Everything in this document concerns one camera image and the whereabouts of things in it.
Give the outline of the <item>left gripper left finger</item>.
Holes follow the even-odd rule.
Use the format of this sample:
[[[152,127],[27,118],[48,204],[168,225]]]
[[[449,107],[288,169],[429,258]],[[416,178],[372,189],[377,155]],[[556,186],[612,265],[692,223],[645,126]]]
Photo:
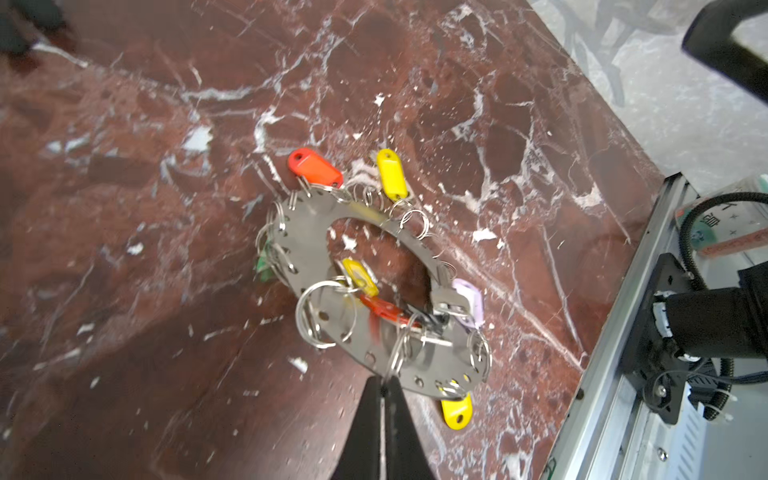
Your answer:
[[[331,479],[378,480],[381,468],[382,381],[369,377]]]

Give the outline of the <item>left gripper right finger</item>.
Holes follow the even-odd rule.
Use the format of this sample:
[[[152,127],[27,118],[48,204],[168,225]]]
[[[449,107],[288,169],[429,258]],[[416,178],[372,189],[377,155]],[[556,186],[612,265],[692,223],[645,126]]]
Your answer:
[[[399,379],[389,377],[382,393],[386,478],[435,480]]]

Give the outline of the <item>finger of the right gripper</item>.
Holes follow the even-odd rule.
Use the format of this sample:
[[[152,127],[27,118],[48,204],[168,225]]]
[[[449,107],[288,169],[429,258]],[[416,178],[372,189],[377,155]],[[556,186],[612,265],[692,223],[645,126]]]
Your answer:
[[[681,48],[690,57],[767,103],[767,61],[736,41],[744,21],[767,13],[762,0],[708,3],[686,31]]]

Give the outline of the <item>red tagged key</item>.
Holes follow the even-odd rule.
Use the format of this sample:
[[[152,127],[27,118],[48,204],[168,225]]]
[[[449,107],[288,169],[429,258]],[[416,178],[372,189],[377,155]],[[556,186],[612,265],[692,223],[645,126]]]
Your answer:
[[[309,183],[333,188],[343,186],[344,177],[342,172],[324,157],[309,148],[300,148],[293,151],[288,156],[287,165],[297,177],[303,177]]]
[[[381,322],[393,325],[407,325],[411,316],[398,306],[378,297],[361,295],[359,300],[368,309],[368,325],[371,329],[378,328]]]

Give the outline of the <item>green tagged key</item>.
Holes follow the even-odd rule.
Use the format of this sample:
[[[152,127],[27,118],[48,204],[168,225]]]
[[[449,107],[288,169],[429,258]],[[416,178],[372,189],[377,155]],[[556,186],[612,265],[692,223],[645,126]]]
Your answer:
[[[271,263],[267,257],[267,252],[263,250],[254,262],[255,279],[261,283],[266,283],[275,278]]]

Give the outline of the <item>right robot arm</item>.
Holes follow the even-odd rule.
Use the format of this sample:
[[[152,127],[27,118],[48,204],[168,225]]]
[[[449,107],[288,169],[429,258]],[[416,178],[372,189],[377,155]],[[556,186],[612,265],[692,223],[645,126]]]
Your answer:
[[[766,102],[767,61],[733,36],[739,24],[766,13],[765,1],[713,1],[693,20],[682,50]],[[723,361],[767,356],[767,264],[740,270],[737,287],[709,289],[694,259],[694,227],[705,217],[718,218],[748,203],[765,206],[767,194],[721,193],[695,204],[682,217],[680,256],[693,290],[668,297],[665,308],[671,338],[685,354]]]

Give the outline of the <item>white tagged key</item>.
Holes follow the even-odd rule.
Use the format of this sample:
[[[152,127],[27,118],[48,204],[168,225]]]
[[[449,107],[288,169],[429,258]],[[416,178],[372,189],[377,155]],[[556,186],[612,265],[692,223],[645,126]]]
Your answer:
[[[468,328],[480,329],[485,323],[482,293],[473,284],[460,278],[455,278],[452,286],[469,303],[469,313],[460,316],[458,321]]]

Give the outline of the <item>small yellow tagged key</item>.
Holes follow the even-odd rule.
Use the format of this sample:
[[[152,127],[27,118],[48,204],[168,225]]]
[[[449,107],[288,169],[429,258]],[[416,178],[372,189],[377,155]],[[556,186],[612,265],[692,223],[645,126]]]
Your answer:
[[[393,202],[407,198],[408,186],[397,153],[391,149],[381,149],[376,155],[376,163],[385,196]]]

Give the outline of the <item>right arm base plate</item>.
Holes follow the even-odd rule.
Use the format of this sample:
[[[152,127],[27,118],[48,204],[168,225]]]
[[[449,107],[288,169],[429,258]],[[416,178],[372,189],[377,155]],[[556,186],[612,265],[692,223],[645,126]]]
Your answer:
[[[667,425],[678,422],[690,373],[704,364],[679,347],[667,315],[667,300],[691,290],[690,278],[677,258],[661,254],[640,298],[620,360],[620,370],[639,400]]]

